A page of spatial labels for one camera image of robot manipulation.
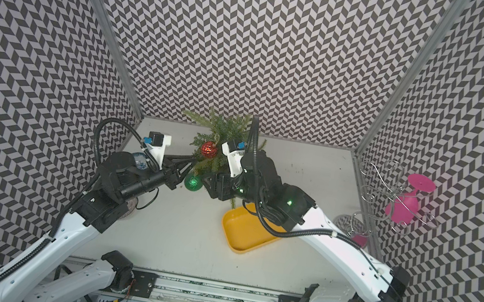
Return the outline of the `green glitter ball ornament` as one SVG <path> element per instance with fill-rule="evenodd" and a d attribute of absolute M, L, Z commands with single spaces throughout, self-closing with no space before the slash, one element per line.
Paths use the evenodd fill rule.
<path fill-rule="evenodd" d="M 187 190 L 191 192 L 195 192 L 202 189 L 204 185 L 203 185 L 202 178 L 199 175 L 196 175 L 192 172 L 192 173 L 189 173 L 184 179 L 184 186 Z"/>

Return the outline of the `red ball ornament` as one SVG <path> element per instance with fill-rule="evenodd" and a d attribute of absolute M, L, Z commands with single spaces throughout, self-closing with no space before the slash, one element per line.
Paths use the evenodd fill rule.
<path fill-rule="evenodd" d="M 200 146 L 200 153 L 205 159 L 213 159 L 219 153 L 218 145 L 214 141 L 207 141 Z"/>

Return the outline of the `small green christmas tree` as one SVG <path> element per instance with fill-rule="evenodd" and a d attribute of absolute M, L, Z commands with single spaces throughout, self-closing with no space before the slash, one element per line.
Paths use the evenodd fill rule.
<path fill-rule="evenodd" d="M 208 132 L 198 133 L 191 145 L 195 163 L 184 180 L 191 192 L 205 189 L 211 197 L 230 201 L 236 207 L 254 202 L 253 186 L 248 183 L 240 161 L 250 154 L 251 143 L 259 138 L 259 117 L 252 115 L 222 116 L 214 108 L 206 115 L 185 110 L 184 115 Z"/>

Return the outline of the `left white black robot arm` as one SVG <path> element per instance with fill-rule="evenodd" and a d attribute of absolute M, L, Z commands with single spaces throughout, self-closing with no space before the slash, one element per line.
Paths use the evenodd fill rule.
<path fill-rule="evenodd" d="M 103 158 L 100 136 L 109 124 L 124 126 L 142 148 L 146 167 L 136 166 L 128 152 Z M 94 129 L 92 148 L 96 173 L 83 191 L 62 208 L 51 230 L 0 268 L 0 302 L 73 302 L 92 292 L 112 288 L 129 293 L 133 264 L 119 251 L 106 253 L 86 268 L 50 283 L 44 279 L 73 252 L 108 230 L 128 213 L 128 202 L 161 186 L 171 190 L 186 179 L 195 164 L 192 155 L 168 155 L 171 137 L 151 132 L 142 138 L 118 118 L 106 118 Z"/>

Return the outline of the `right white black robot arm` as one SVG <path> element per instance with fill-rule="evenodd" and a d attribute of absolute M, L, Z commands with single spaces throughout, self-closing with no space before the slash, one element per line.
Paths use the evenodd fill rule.
<path fill-rule="evenodd" d="M 347 286 L 323 292 L 315 284 L 300 302 L 403 302 L 410 275 L 371 255 L 328 218 L 308 193 L 283 182 L 259 143 L 259 119 L 235 117 L 211 123 L 213 141 L 200 146 L 209 171 L 200 179 L 210 197 L 240 199 L 255 226 L 277 239 L 300 238 L 346 279 Z"/>

